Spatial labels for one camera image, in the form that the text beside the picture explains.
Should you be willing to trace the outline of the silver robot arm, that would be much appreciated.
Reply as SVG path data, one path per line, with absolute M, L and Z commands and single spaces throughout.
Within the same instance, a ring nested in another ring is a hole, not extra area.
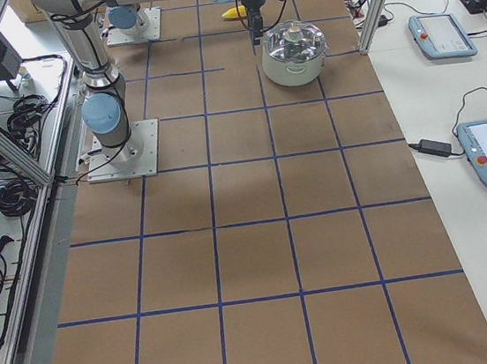
M 138 4 L 111 7 L 108 17 L 109 23 L 123 34 L 141 34 L 150 26 L 149 17 Z
M 133 29 L 145 1 L 168 0 L 31 0 L 62 34 L 63 44 L 83 72 L 89 97 L 82 107 L 83 121 L 98 138 L 108 163 L 125 163 L 137 158 L 142 148 L 132 135 L 124 105 L 124 78 L 109 60 L 103 42 L 96 39 L 94 11 L 109 9 L 109 21 L 118 29 Z M 225 3 L 232 0 L 211 0 Z M 261 8 L 266 0 L 241 0 L 253 41 L 263 36 Z

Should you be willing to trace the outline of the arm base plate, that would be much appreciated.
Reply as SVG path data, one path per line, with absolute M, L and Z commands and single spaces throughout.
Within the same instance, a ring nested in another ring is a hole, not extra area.
M 102 148 L 97 137 L 94 147 L 101 151 L 91 156 L 86 175 L 89 183 L 113 182 L 158 173 L 158 120 L 131 122 L 131 138 L 120 153 L 117 149 Z
M 117 7 L 109 12 L 111 28 L 107 43 L 110 48 L 148 42 L 161 37 L 161 8 Z

